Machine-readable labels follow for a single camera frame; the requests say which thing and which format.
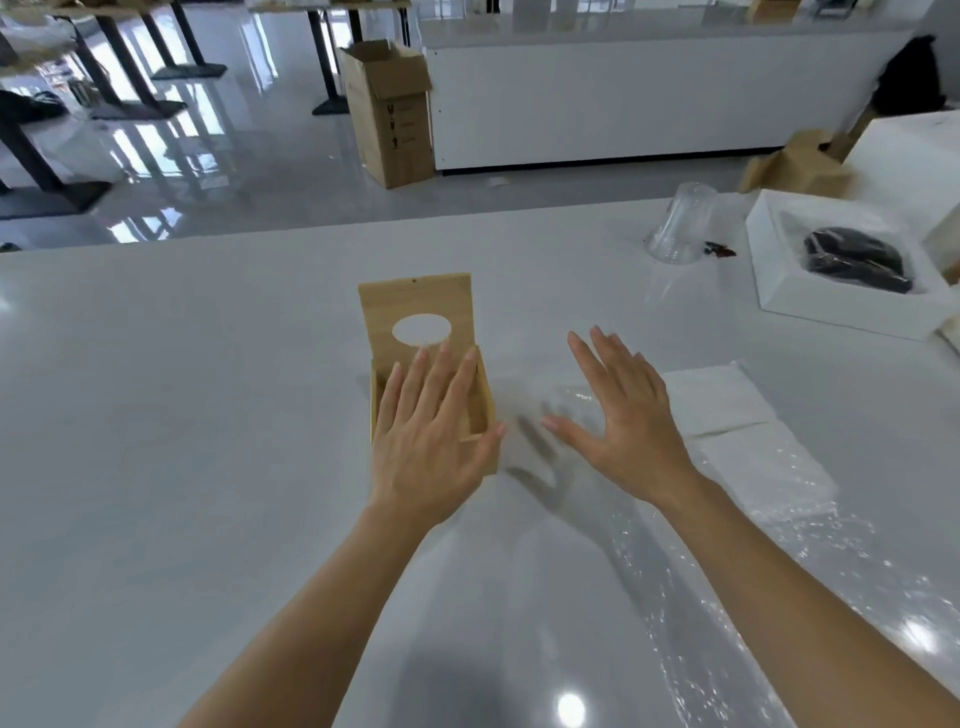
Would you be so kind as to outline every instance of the tissue box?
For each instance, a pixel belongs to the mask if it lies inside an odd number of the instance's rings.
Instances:
[[[459,365],[470,348],[475,346],[473,295],[469,273],[361,283],[358,290],[373,352],[370,371],[372,440],[376,418],[380,412],[380,401],[394,364],[399,362],[405,369],[409,369],[418,350],[394,336],[396,325],[406,318],[424,313],[444,317],[450,324],[450,335],[447,338],[450,352]],[[440,342],[437,342],[429,347],[431,358],[436,355],[439,346]],[[467,412],[458,425],[461,459],[472,456],[477,442],[494,422],[496,413],[493,396],[478,347],[477,373],[467,395]],[[496,473],[498,460],[499,451],[483,474]]]
[[[847,227],[893,244],[912,273],[914,292],[892,293],[808,272],[804,238],[817,228]],[[760,307],[906,339],[925,339],[956,313],[957,303],[917,239],[874,207],[764,190],[747,218]]]

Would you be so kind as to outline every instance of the black plastic wrapped item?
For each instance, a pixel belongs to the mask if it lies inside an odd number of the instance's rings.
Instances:
[[[820,228],[806,237],[804,246],[810,273],[894,293],[913,290],[900,252],[866,232]]]

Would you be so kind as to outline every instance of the black bag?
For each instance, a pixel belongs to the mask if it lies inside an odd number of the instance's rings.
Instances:
[[[939,111],[947,102],[933,53],[936,36],[915,37],[880,74],[873,106],[880,116],[906,116]]]

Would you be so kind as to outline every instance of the left hand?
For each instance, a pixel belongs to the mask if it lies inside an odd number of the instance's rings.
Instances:
[[[397,363],[387,380],[373,435],[370,507],[418,526],[425,534],[446,521],[480,486],[506,426],[492,427],[468,462],[460,460],[457,424],[467,408],[476,375],[476,349],[467,352],[449,380],[451,355],[443,342],[426,375],[429,357],[420,349],[404,376]]]

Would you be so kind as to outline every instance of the hand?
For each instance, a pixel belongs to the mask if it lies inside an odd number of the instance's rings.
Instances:
[[[476,349],[450,378],[450,349],[443,342],[426,381],[427,349],[420,349],[406,377],[399,364],[387,380],[373,434],[370,507],[384,509],[425,535],[446,521],[480,486],[506,426],[494,425],[461,462],[457,424],[476,375]]]
[[[541,424],[631,496],[663,508],[699,477],[670,414],[666,386],[647,360],[631,355],[616,334],[606,336],[593,327],[590,338],[599,361],[573,331],[567,343],[603,407],[603,439],[562,417],[545,417]]]

